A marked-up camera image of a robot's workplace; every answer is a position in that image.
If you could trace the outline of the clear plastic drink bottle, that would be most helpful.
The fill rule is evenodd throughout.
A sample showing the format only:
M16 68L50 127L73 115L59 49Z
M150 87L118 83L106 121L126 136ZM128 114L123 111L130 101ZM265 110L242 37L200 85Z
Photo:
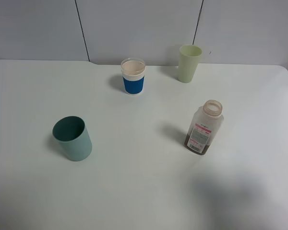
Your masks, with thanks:
M224 117L223 106L216 100L208 100L194 113L184 141L190 151L204 155L210 147Z

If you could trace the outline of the blue sleeved clear cup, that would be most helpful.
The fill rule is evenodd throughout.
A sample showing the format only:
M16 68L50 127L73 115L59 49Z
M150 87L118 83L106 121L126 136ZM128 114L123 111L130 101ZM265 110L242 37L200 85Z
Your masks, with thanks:
M127 58L121 63L125 91L137 95L143 90L146 64L139 58Z

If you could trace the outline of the teal green plastic cup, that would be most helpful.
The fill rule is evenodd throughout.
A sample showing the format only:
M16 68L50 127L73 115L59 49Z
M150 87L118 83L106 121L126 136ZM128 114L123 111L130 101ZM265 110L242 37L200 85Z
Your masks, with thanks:
M59 120L52 135L71 161L82 161L92 152L92 141L84 120L78 116L67 116Z

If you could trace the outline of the light green plastic cup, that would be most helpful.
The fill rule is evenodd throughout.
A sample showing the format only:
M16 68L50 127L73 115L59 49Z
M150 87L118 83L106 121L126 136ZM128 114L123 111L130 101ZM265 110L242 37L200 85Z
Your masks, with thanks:
M192 81L197 69L202 50L198 46L184 45L180 47L178 80L183 83Z

